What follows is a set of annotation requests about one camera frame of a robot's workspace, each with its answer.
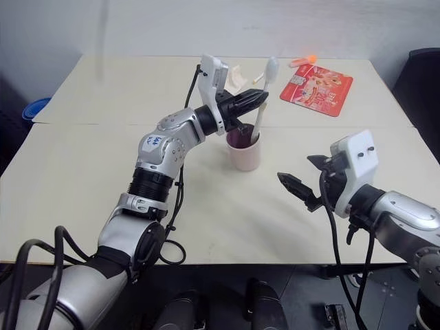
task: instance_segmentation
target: white table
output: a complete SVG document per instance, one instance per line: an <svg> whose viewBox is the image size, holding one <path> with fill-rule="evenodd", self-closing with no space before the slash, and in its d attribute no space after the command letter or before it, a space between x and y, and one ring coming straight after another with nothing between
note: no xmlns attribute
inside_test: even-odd
<svg viewBox="0 0 440 330"><path fill-rule="evenodd" d="M35 124L0 180L0 261L13 261L26 239L52 243L57 225L64 225L87 253L95 252L102 226L131 181L138 142L152 129ZM194 148L186 158L185 200L171 234L186 248L186 263L334 263L324 210L308 213L276 173L292 173L318 193L319 172L306 156L329 154L330 143L356 131L264 128L263 161L250 173L230 165L224 136L211 135ZM439 207L440 168L417 130L372 132L379 155L375 185ZM337 218L337 224L342 261L363 263L366 233L358 232L347 246L348 222ZM174 252L165 247L165 255L178 259ZM35 249L30 261L52 262L52 256ZM374 263L401 261L375 246Z"/></svg>
<svg viewBox="0 0 440 330"><path fill-rule="evenodd" d="M223 58L230 67L240 64L244 89L265 68L265 58ZM353 77L353 84L337 118L285 102L281 91L295 69L291 59L280 59L277 81L270 86L266 127L410 127L412 126L368 60L320 59L317 65ZM54 124L156 124L183 107L195 65L193 57L83 56L52 101L34 119ZM263 81L254 87L262 88ZM201 106L195 89L190 106ZM255 113L242 117L253 122Z"/></svg>

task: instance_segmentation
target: cup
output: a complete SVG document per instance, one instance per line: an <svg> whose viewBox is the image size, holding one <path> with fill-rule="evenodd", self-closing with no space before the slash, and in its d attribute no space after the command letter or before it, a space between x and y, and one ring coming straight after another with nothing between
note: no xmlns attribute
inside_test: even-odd
<svg viewBox="0 0 440 330"><path fill-rule="evenodd" d="M232 164L240 171L253 171L259 167L261 161L261 137L258 135L255 143L250 143L250 136L254 125L244 124L247 129L242 133L233 129L226 135L229 156Z"/></svg>

